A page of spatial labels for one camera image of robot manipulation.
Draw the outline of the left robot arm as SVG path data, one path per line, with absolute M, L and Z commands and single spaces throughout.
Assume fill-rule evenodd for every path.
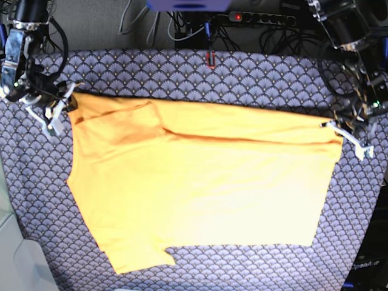
M 356 1 L 308 1 L 308 5 L 327 35 L 320 54 L 331 47 L 357 58 L 354 63 L 343 61 L 342 69 L 354 80 L 353 91 L 343 94 L 330 85 L 323 59 L 319 58 L 318 71 L 325 86 L 333 96 L 347 101 L 345 108 L 335 110 L 333 120 L 323 123 L 322 127 L 350 141 L 359 160 L 371 158 L 374 147 L 358 139 L 356 132 L 365 131 L 371 118 L 387 113 L 387 82 L 377 52 L 377 40 L 387 36 L 387 30 L 371 27 Z

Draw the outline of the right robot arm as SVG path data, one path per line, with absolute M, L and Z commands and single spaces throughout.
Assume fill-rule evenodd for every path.
M 72 94 L 76 83 L 59 81 L 69 56 L 68 39 L 48 10 L 48 1 L 12 1 L 7 20 L 12 28 L 1 25 L 1 99 L 20 102 L 28 114 L 41 125 L 46 137 L 60 135 L 64 126 L 63 111 L 72 111 L 77 103 Z M 49 26 L 57 29 L 62 39 L 62 61 L 57 71 L 45 74 L 35 56 L 49 40 Z

